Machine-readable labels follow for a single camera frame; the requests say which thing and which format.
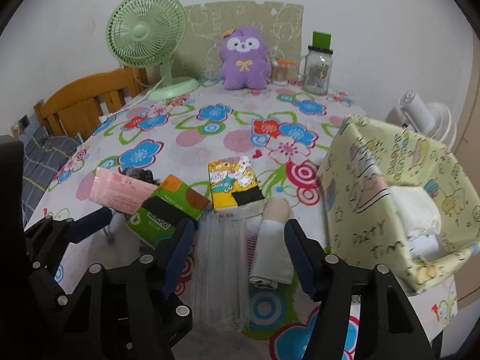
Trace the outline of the yellow cartoon tissue pack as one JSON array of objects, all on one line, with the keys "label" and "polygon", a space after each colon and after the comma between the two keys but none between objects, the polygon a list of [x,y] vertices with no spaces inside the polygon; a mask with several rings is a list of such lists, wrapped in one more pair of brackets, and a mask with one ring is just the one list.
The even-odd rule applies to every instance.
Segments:
[{"label": "yellow cartoon tissue pack", "polygon": [[222,158],[208,164],[212,209],[217,215],[246,219],[261,215],[265,199],[247,156]]}]

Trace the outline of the wooden chair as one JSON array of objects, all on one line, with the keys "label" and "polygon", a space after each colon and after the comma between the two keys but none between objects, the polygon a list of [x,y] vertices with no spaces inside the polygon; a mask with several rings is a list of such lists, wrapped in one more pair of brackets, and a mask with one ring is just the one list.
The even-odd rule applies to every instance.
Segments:
[{"label": "wooden chair", "polygon": [[34,106],[41,126],[53,136],[88,139],[100,116],[119,111],[148,84],[144,68],[121,67],[80,78]]}]

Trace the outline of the pink wipes pack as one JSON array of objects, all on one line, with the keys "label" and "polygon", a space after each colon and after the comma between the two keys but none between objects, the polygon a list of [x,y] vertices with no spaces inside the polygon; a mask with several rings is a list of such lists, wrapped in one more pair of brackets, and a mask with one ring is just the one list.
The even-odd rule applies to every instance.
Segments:
[{"label": "pink wipes pack", "polygon": [[133,215],[158,188],[142,180],[98,167],[89,200],[127,215]]}]

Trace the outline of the floral tablecloth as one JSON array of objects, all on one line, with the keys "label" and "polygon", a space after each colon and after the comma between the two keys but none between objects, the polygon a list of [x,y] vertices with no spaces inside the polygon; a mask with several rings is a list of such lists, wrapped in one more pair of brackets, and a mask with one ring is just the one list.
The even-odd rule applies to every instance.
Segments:
[{"label": "floral tablecloth", "polygon": [[[261,91],[226,91],[218,80],[205,81],[192,94],[174,100],[148,100],[112,117],[85,139],[46,187],[27,227],[47,215],[78,219],[100,208],[87,195],[97,167],[116,172],[144,167],[160,180],[172,174],[210,198],[208,163],[248,156],[264,196],[286,198],[304,230],[312,222],[316,228],[311,237],[325,241],[317,169],[343,117],[364,114],[357,106],[349,108],[352,104],[344,93],[318,97],[296,86],[275,85]],[[93,257],[105,258],[100,261],[114,267],[126,264],[120,258],[127,258],[127,251],[134,255],[140,238],[125,225],[119,231],[115,244],[107,245],[100,231],[97,241],[91,237],[67,249],[55,276],[66,292]],[[240,350],[247,350],[247,359],[301,359],[317,310],[308,297],[300,296],[296,277],[291,286],[252,291],[253,320],[242,338],[259,344],[259,357],[247,344],[240,344]],[[310,311],[313,319],[307,319]]]}]

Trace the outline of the green cup on jar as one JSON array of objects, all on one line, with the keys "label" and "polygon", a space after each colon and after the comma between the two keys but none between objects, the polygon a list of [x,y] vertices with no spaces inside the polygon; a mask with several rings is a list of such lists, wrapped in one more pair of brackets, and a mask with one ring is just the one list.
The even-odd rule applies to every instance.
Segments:
[{"label": "green cup on jar", "polygon": [[331,35],[314,31],[312,33],[312,47],[317,49],[329,50],[331,45]]}]

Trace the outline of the white small fan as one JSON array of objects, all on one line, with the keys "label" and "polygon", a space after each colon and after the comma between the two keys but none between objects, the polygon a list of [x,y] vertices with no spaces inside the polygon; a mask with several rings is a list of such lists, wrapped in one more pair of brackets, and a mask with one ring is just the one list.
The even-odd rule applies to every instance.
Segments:
[{"label": "white small fan", "polygon": [[440,102],[423,102],[413,91],[400,98],[386,121],[439,141],[449,150],[456,141],[457,127],[450,109]]}]

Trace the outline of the beige white sock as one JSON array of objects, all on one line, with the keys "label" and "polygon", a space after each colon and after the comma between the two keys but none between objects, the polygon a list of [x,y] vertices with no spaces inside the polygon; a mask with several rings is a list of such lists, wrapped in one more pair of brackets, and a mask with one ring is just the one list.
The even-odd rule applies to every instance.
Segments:
[{"label": "beige white sock", "polygon": [[294,267],[285,242],[285,225],[293,218],[287,200],[270,197],[259,224],[249,281],[261,289],[275,290],[279,284],[292,284]]}]

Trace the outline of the toothpick jar orange lid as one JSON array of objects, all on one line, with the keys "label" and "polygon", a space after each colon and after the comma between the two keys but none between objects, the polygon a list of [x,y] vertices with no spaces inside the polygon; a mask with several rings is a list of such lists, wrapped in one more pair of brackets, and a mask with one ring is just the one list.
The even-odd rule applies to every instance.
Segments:
[{"label": "toothpick jar orange lid", "polygon": [[289,80],[291,69],[295,68],[296,63],[291,60],[278,59],[272,60],[271,82],[278,86],[286,86]]}]

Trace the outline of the white cloth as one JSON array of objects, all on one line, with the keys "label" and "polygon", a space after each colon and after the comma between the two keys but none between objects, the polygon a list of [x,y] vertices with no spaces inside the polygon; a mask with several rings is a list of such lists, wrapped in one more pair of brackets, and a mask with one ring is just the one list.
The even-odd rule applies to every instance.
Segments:
[{"label": "white cloth", "polygon": [[421,187],[391,186],[397,216],[407,237],[413,258],[433,261],[443,252],[439,243],[442,221],[439,209]]}]

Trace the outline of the purple plush toy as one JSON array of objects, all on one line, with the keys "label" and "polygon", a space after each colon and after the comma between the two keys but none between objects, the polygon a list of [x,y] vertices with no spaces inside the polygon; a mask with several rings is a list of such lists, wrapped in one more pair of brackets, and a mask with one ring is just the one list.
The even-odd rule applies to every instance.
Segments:
[{"label": "purple plush toy", "polygon": [[219,51],[224,89],[265,89],[271,74],[267,45],[254,27],[225,35]]}]

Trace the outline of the green tissue pack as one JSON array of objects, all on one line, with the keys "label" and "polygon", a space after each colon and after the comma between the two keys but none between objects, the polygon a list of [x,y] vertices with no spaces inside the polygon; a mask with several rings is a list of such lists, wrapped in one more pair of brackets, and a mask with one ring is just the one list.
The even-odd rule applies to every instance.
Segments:
[{"label": "green tissue pack", "polygon": [[155,248],[170,238],[182,219],[198,228],[210,201],[174,175],[169,175],[126,222],[144,243]]}]

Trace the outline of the yellow-green cartoon storage box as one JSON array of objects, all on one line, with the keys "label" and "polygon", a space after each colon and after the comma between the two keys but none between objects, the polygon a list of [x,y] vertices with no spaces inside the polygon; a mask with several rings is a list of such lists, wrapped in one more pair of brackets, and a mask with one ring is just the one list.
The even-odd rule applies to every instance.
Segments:
[{"label": "yellow-green cartoon storage box", "polygon": [[318,172],[332,252],[387,265],[410,294],[445,281],[479,252],[479,196],[444,144],[349,115]]}]

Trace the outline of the green desk fan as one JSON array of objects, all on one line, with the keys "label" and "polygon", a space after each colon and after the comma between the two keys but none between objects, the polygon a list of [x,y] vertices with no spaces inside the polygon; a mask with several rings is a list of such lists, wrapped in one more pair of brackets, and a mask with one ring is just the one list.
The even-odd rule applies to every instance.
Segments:
[{"label": "green desk fan", "polygon": [[124,0],[106,24],[111,54],[130,68],[158,68],[160,81],[146,92],[162,101],[195,91],[199,82],[173,76],[173,61],[186,31],[186,13],[178,0]]}]

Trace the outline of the clear plastic bag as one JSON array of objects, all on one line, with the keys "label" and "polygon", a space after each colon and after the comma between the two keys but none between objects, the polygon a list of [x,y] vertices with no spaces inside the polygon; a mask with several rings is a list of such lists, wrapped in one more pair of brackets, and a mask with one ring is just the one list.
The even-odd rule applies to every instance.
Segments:
[{"label": "clear plastic bag", "polygon": [[209,211],[199,220],[194,248],[191,308],[193,321],[222,331],[249,323],[247,241],[258,233],[260,217],[220,217]]}]

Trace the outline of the grey plaid pillow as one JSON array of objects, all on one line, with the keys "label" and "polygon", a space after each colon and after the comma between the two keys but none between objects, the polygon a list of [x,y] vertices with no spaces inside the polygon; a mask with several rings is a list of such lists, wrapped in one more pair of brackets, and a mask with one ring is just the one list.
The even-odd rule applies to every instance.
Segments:
[{"label": "grey plaid pillow", "polygon": [[66,181],[85,164],[86,150],[80,135],[51,136],[44,126],[24,146],[21,205],[24,226],[47,191]]}]

